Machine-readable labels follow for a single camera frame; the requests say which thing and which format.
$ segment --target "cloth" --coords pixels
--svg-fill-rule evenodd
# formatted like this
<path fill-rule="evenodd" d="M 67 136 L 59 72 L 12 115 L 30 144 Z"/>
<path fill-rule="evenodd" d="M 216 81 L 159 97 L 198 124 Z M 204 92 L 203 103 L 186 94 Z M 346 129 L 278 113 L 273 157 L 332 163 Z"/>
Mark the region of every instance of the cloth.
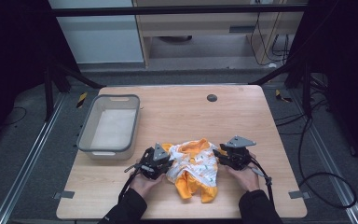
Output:
<path fill-rule="evenodd" d="M 170 160 L 173 160 L 173 164 L 166 176 L 175 184 L 183 199 L 191 198 L 198 189 L 203 203 L 209 203 L 215 198 L 217 161 L 213 149 L 217 147 L 205 138 L 170 146 Z"/>
<path fill-rule="evenodd" d="M 261 190 L 246 192 L 239 203 L 242 222 L 246 224 L 280 224 L 278 216 L 266 193 Z"/>
<path fill-rule="evenodd" d="M 147 204 L 144 198 L 134 189 L 129 188 L 124 194 L 123 200 L 115 205 L 98 224 L 137 223 L 146 208 Z"/>

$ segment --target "floor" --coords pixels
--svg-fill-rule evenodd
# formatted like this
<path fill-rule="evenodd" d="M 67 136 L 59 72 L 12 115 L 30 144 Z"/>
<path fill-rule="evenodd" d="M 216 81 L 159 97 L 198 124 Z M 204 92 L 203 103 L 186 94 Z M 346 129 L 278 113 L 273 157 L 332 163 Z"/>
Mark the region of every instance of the floor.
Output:
<path fill-rule="evenodd" d="M 275 49 L 281 49 L 283 42 L 284 39 L 280 38 Z M 103 73 L 88 71 L 85 76 L 112 86 L 248 83 L 268 74 L 282 61 L 281 57 L 275 56 L 276 62 L 259 65 L 242 35 L 193 36 L 190 41 L 155 38 L 150 56 L 147 68 L 118 68 Z M 276 77 L 263 86 L 277 124 L 302 113 L 301 88 L 287 90 L 282 84 L 284 78 L 285 75 Z M 92 99 L 98 91 L 74 79 L 70 82 L 73 85 L 70 93 L 55 91 L 54 99 L 61 102 L 57 104 L 61 112 L 54 122 L 44 123 L 44 89 L 37 86 L 18 96 L 13 112 L 1 129 L 0 209 L 5 212 L 0 215 L 6 216 L 0 218 L 7 223 L 74 223 L 56 218 L 58 200 L 53 199 L 53 195 L 64 188 L 76 155 L 77 135 L 90 106 L 90 101 L 86 101 L 81 109 L 77 109 L 78 97 L 87 91 L 88 99 Z M 276 90 L 292 102 L 278 99 Z M 313 122 L 303 140 L 301 167 L 306 175 L 326 171 L 344 176 L 356 190 L 358 200 L 358 157 L 351 155 L 348 142 L 334 114 L 328 111 L 324 96 L 314 93 L 312 99 L 312 104 L 318 106 L 313 110 Z M 298 183 L 302 180 L 297 162 L 301 140 L 299 133 L 304 124 L 305 120 L 300 118 L 277 127 Z M 47 139 L 38 138 L 43 132 L 47 134 Z M 335 178 L 318 176 L 310 184 L 329 202 L 350 203 L 351 191 Z M 306 186 L 301 189 L 310 192 Z M 313 193 L 305 202 L 309 209 L 307 216 L 285 219 L 284 223 L 358 223 L 358 204 L 350 209 L 337 209 L 319 200 Z M 191 221 L 194 222 L 223 223 L 223 220 Z"/>

